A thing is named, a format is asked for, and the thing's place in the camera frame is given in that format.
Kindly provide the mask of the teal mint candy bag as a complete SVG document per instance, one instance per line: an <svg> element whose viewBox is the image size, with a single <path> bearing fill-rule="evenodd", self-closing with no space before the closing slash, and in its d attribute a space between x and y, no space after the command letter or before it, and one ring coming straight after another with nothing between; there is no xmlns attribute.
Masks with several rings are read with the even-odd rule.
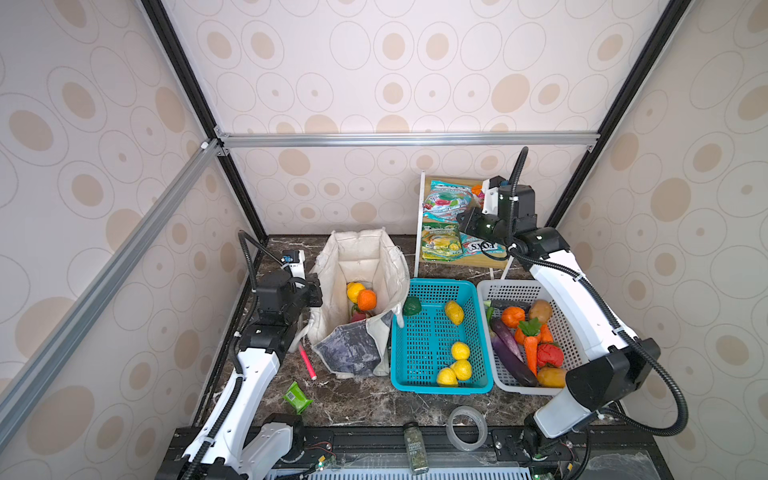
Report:
<svg viewBox="0 0 768 480"><path fill-rule="evenodd" d="M422 203L423 215L431 221L456 223L457 217L474 201L475 195L469 186L431 180Z"/></svg>

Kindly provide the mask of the pink toy dragon fruit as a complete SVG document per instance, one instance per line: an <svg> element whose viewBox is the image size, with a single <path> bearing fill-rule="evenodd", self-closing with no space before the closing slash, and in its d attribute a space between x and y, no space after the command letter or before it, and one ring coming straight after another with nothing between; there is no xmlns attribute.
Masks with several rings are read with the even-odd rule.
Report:
<svg viewBox="0 0 768 480"><path fill-rule="evenodd" d="M351 312L350 323L367 320L374 315L375 313L373 311L359 310L357 306L354 306Z"/></svg>

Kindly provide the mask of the white canvas grocery bag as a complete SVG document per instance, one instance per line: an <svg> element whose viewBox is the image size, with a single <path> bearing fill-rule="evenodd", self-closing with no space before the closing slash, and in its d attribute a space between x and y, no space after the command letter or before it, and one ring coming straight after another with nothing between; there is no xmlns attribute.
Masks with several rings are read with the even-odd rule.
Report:
<svg viewBox="0 0 768 480"><path fill-rule="evenodd" d="M405 256L383 229L333 232L311 272L319 281L322 305L311 307L306 325L291 344L309 342L326 369L340 379L390 374L388 347L393 330L405 325L403 307L410 289ZM365 319L352 319L350 283L377 295Z"/></svg>

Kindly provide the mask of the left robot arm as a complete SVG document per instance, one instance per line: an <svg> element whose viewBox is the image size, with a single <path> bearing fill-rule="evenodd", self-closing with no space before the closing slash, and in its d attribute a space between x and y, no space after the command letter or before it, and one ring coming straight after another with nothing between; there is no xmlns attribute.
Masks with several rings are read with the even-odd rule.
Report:
<svg viewBox="0 0 768 480"><path fill-rule="evenodd" d="M302 421L275 414L248 439L253 418L297 333L299 317L323 304L318 275L289 269L255 285L255 307L232 345L233 371L220 401L181 453L170 451L158 479L264 479L289 455L303 454Z"/></svg>

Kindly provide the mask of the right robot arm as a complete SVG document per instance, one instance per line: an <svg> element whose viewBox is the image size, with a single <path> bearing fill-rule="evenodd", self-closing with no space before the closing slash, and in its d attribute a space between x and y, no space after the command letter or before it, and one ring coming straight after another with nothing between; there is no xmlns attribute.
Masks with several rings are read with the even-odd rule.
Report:
<svg viewBox="0 0 768 480"><path fill-rule="evenodd" d="M483 204L458 215L461 232L506 247L552 297L570 323L586 363L569 371L565 386L533 416L539 435L557 438L584 425L636 391L655 372L668 387L677 417L667 427L645 426L659 437L681 433L689 408L681 388L660 365L660 349L641 339L602 299L582 272L570 246L552 227L538 227L535 193L513 178L500 176L482 184Z"/></svg>

